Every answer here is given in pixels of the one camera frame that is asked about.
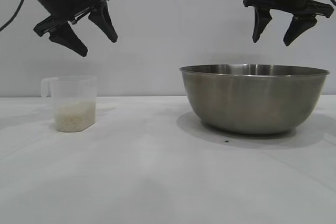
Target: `white backdrop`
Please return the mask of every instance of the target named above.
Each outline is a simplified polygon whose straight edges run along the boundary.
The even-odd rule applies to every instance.
[[[318,0],[329,3],[329,0]],[[0,24],[19,0],[0,0]],[[272,12],[259,43],[252,42],[253,8],[243,0],[112,0],[112,22],[119,34],[112,44],[87,19],[73,26],[89,48],[87,58],[39,38],[33,27],[48,13],[36,0],[0,33],[0,97],[37,96],[42,78],[93,74],[100,95],[184,94],[179,67],[204,63],[301,65],[332,71],[325,93],[336,93],[336,14],[290,47],[283,36],[291,15]]]

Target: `table surface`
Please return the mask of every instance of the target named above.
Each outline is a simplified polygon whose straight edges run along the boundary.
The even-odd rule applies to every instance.
[[[274,137],[206,127],[186,97],[99,98],[60,133],[49,103],[0,99],[0,223],[336,223],[336,96]]]

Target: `stainless steel bowl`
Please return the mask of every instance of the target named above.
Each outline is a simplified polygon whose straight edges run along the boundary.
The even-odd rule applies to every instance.
[[[180,69],[194,112],[207,124],[244,134],[296,128],[313,111],[328,71],[276,65]]]

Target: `black robotic gripper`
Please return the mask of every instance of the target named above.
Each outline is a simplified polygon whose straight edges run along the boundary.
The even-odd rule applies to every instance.
[[[257,42],[261,33],[272,20],[271,9],[292,13],[292,22],[283,41],[289,46],[297,37],[317,23],[316,16],[329,18],[334,9],[329,4],[313,0],[244,0],[245,7],[253,6],[255,9],[255,26],[253,41]]]
[[[116,42],[118,35],[112,25],[108,11],[108,0],[38,0],[51,14],[37,24],[34,31],[41,37],[50,33],[52,42],[61,44],[85,57],[87,47],[77,37],[69,22],[76,24],[89,15],[89,20],[96,24],[112,41]]]

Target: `measuring cup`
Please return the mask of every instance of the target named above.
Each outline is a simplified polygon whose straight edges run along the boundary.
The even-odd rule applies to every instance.
[[[97,77],[64,76],[41,82],[41,96],[51,89],[56,130],[80,132],[96,122]]]

